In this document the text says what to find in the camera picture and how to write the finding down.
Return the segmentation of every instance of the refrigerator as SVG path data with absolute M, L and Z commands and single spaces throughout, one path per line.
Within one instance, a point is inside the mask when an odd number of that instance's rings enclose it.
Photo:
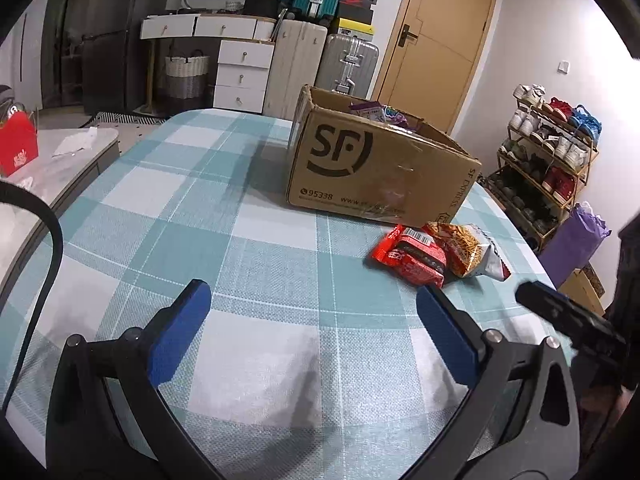
M 148 41 L 142 21 L 164 12 L 167 0 L 89 0 L 82 48 L 86 113 L 132 112 L 145 102 Z

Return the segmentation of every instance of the sf express logo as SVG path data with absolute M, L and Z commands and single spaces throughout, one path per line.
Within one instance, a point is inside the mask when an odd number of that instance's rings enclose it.
M 322 160 L 308 161 L 307 169 L 323 176 L 348 176 L 358 171 L 369 158 L 373 134 L 351 130 L 338 132 L 333 126 L 320 124 L 316 140 L 319 144 L 311 148 L 311 155 Z

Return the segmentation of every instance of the white desk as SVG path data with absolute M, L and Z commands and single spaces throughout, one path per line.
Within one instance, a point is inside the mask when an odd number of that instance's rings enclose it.
M 141 40 L 153 40 L 146 82 L 146 106 L 153 101 L 156 42 L 162 38 L 221 38 L 214 108 L 262 113 L 274 43 L 276 20 L 240 14 L 172 14 L 149 16 Z
M 80 131 L 40 130 L 38 158 L 7 179 L 18 184 L 33 177 L 30 191 L 46 202 L 58 217 L 120 156 L 118 131 L 113 128 L 99 129 L 90 150 L 51 156 L 65 137 Z M 14 213 L 0 212 L 0 306 L 4 305 L 20 272 L 47 233 L 40 219 L 33 214 L 17 208 Z

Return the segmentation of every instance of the printed phone number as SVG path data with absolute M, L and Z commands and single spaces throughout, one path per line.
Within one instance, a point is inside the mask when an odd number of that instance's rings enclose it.
M 330 193 L 323 193 L 321 191 L 314 191 L 313 189 L 307 189 L 306 187 L 303 187 L 300 190 L 300 194 L 302 195 L 306 195 L 306 196 L 310 196 L 313 198 L 321 198 L 323 200 L 333 200 L 334 196 Z

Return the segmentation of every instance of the blue gripper pad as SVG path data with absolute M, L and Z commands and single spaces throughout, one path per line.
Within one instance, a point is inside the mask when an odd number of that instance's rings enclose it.
M 458 325 L 426 286 L 418 289 L 415 298 L 418 316 L 447 365 L 453 380 L 469 388 L 478 379 L 478 354 Z
M 170 381 L 211 308 L 211 289 L 192 280 L 169 307 L 171 317 L 156 336 L 147 361 L 147 376 L 154 388 Z

